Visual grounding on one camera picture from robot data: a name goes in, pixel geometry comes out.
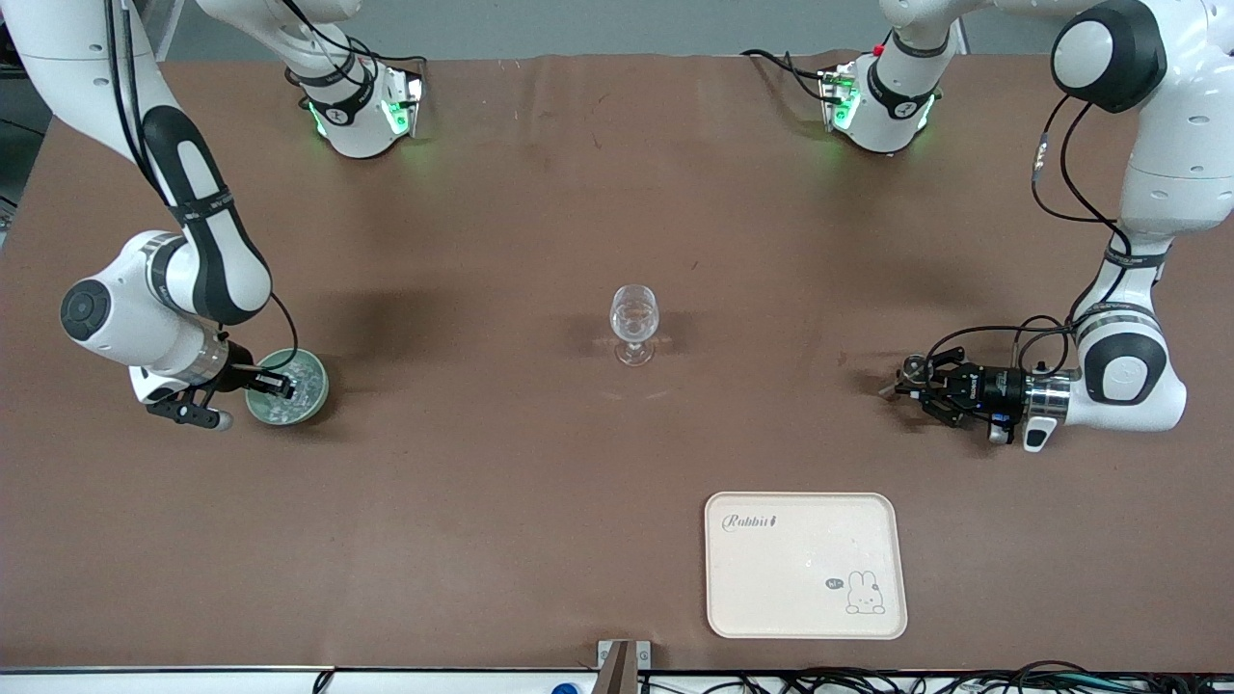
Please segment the pale green ceramic bowl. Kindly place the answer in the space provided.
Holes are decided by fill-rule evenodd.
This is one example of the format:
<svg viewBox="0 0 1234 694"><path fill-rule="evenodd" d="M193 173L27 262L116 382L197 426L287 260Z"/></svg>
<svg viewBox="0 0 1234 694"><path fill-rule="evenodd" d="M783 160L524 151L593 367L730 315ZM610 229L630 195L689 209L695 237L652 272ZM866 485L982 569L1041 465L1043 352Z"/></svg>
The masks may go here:
<svg viewBox="0 0 1234 694"><path fill-rule="evenodd" d="M246 405L255 420L291 426L305 424L321 412L328 399L329 379L323 361L305 349L278 349L258 364L262 369L289 379L290 396L269 391L244 391Z"/></svg>

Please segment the white table edge rail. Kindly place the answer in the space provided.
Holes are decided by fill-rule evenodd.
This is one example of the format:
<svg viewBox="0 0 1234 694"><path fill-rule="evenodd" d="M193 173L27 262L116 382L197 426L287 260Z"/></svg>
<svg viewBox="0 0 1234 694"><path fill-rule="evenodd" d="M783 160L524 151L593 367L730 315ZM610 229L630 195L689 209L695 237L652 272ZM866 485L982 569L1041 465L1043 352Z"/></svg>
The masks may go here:
<svg viewBox="0 0 1234 694"><path fill-rule="evenodd" d="M550 694L582 671L79 669L0 675L0 694ZM643 673L649 694L1234 694L1234 675L819 672L814 675Z"/></svg>

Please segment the grey metal mounting bracket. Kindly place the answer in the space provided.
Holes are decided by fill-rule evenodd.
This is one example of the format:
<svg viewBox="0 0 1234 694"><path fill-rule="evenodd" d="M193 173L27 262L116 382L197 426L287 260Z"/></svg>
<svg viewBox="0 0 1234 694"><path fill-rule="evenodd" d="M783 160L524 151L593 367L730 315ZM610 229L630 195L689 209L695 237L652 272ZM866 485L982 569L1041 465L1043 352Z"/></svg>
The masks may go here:
<svg viewBox="0 0 1234 694"><path fill-rule="evenodd" d="M649 694L643 672L652 668L652 641L598 641L598 677L591 694Z"/></svg>

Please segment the steel double jigger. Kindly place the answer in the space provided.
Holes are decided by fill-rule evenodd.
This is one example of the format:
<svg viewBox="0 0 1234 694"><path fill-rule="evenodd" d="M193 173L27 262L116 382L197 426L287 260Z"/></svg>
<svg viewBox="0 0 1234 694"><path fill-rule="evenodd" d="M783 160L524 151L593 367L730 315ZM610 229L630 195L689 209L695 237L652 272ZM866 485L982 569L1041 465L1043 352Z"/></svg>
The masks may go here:
<svg viewBox="0 0 1234 694"><path fill-rule="evenodd" d="M887 400L918 398L921 391L927 390L930 390L930 361L926 354L912 353L900 364L892 382L879 390L879 395Z"/></svg>

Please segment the clear stemmed wine glass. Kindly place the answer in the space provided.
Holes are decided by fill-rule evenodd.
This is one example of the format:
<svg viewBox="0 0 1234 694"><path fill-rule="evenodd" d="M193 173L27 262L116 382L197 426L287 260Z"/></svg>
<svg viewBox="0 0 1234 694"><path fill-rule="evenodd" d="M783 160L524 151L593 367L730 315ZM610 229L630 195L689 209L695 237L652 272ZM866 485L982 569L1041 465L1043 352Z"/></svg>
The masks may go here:
<svg viewBox="0 0 1234 694"><path fill-rule="evenodd" d="M652 289L640 284L619 288L610 307L610 325L618 345L617 359L627 367L640 367L652 361L652 343L659 328L659 303Z"/></svg>

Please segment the cream rabbit print tray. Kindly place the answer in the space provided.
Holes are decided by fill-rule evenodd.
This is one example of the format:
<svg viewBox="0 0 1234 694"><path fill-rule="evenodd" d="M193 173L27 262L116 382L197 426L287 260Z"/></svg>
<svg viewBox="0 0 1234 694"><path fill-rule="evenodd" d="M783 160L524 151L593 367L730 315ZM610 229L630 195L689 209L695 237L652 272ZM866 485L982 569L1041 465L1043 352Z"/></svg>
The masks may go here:
<svg viewBox="0 0 1234 694"><path fill-rule="evenodd" d="M898 517L877 493L722 491L705 504L710 629L728 640L896 640Z"/></svg>

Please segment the brown table cover sheet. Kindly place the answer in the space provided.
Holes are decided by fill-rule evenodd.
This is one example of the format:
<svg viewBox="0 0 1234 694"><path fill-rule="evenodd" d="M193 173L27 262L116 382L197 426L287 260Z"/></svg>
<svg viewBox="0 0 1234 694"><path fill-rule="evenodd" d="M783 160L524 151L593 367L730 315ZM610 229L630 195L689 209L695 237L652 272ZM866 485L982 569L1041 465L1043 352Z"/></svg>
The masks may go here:
<svg viewBox="0 0 1234 694"><path fill-rule="evenodd" d="M766 62L436 62L418 137L334 153L271 63L163 69L332 382L308 425L151 416L59 304L172 217L49 123L0 252L0 666L1234 671L1234 219L1154 294L1190 391L1156 435L1027 454L877 394L907 353L1062 316L1099 226L1037 209L1041 57L951 62L871 156ZM617 359L627 284L654 356ZM738 641L705 608L719 491L868 491L908 627Z"/></svg>

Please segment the pile of clear ice cubes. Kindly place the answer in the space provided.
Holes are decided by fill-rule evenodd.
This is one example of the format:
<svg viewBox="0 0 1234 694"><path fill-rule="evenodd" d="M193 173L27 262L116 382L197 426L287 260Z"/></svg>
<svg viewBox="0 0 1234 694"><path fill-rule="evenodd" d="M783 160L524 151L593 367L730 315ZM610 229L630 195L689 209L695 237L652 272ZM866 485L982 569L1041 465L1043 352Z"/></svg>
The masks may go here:
<svg viewBox="0 0 1234 694"><path fill-rule="evenodd" d="M297 352L283 374L292 379L295 391L291 399L253 395L252 410L265 424L290 426L308 421L320 412L328 396L328 375L322 361L308 352Z"/></svg>

